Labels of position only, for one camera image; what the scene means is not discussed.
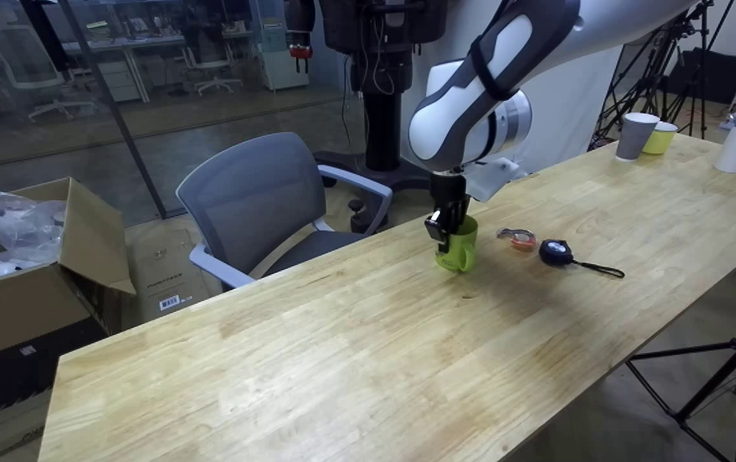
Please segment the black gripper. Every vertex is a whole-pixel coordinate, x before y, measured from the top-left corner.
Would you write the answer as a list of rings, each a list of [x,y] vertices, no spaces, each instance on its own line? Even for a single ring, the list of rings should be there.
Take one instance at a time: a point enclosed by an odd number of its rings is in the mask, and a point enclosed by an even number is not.
[[[466,215],[466,181],[460,173],[432,176],[434,210],[425,215],[425,232],[434,242],[447,242],[460,232]]]

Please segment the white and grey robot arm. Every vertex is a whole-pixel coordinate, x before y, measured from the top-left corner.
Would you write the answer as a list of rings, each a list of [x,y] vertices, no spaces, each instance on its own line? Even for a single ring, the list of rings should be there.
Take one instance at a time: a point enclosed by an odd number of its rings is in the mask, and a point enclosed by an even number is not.
[[[466,219],[465,171],[491,153],[469,144],[475,126],[537,76],[634,42],[695,0],[506,0],[457,64],[411,117],[416,160],[432,173],[425,232],[447,244]]]

